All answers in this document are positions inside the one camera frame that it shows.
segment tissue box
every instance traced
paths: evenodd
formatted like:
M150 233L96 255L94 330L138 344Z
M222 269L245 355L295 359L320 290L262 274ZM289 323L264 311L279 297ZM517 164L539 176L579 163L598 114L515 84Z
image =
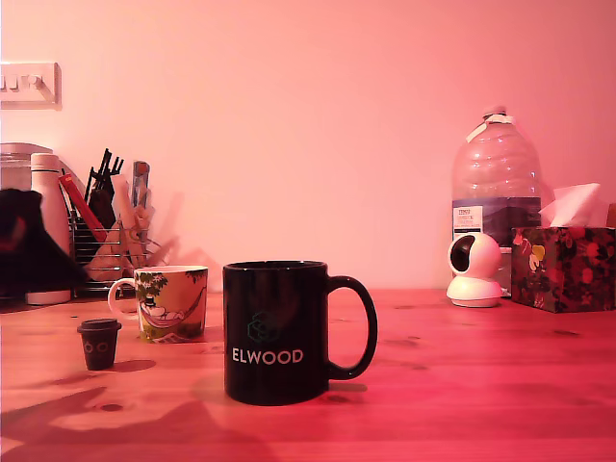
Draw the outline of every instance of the tissue box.
M553 313L614 309L614 228L514 228L511 299Z

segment pink wall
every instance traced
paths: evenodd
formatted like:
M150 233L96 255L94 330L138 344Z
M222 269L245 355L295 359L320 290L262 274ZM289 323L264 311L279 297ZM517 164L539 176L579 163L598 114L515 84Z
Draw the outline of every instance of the pink wall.
M63 108L3 112L2 139L83 177L105 147L147 160L154 237L181 236L177 261L323 259L371 287L445 287L450 168L486 105L521 121L553 187L596 181L616 201L615 15L611 0L3 0L3 61L58 62Z

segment wall socket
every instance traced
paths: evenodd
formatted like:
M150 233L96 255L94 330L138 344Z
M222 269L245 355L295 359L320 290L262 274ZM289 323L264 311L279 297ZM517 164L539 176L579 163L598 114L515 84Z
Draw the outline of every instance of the wall socket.
M1 63L0 101L3 109L28 109L23 104L54 107L59 103L60 69L57 63Z

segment printed mug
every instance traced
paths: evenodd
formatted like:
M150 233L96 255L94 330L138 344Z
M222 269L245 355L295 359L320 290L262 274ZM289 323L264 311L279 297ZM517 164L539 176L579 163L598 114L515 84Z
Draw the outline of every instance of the printed mug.
M205 328L208 269L201 266L168 266L135 269L134 278L118 279L107 302L117 316L139 320L141 338L155 343L186 342ZM122 312L116 292L129 284L137 293L137 314Z

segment security camera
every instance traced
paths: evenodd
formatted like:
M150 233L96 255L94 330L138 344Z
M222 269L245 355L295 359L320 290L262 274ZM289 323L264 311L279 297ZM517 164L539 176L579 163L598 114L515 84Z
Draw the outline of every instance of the security camera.
M454 305L490 307L499 303L501 284L493 279L501 264L501 248L487 234L467 233L449 245L449 267L455 274L447 289Z

